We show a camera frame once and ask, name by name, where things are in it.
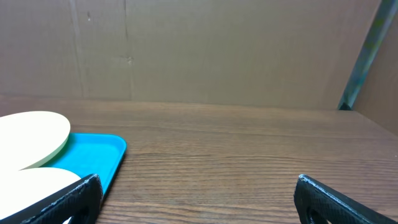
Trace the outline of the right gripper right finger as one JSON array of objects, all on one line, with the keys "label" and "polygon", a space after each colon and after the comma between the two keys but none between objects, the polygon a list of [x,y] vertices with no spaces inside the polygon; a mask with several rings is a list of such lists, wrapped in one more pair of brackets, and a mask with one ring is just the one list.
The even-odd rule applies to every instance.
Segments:
[{"label": "right gripper right finger", "polygon": [[397,224],[305,174],[298,177],[294,204],[301,223]]}]

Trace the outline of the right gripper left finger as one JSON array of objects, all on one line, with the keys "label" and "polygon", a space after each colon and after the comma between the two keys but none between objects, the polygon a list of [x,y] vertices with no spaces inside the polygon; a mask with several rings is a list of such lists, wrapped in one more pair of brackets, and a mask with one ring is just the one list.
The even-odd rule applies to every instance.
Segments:
[{"label": "right gripper left finger", "polygon": [[1,220],[3,224],[94,224],[103,189],[98,174],[90,174],[37,203]]}]

